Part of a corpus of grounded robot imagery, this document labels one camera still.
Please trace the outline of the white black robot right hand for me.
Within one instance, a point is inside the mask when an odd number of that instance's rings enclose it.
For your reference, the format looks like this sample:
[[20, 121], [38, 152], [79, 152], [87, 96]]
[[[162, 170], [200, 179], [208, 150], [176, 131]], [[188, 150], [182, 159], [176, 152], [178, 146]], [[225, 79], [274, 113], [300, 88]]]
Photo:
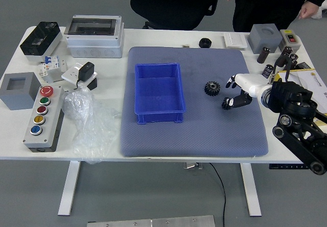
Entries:
[[222, 103], [224, 110], [238, 108], [251, 103], [252, 98], [257, 98], [261, 104], [268, 107], [272, 85], [263, 75], [259, 74], [236, 74], [229, 78], [226, 88], [239, 86], [241, 92], [234, 98], [225, 97]]

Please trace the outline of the person's left hand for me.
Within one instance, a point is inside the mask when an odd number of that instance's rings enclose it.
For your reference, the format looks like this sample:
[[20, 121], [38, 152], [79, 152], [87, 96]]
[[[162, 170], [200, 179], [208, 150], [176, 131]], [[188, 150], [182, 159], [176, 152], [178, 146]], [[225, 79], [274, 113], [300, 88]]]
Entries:
[[307, 19], [315, 14], [317, 14], [319, 10], [319, 6], [310, 2], [310, 1], [305, 1], [300, 9], [298, 19]]

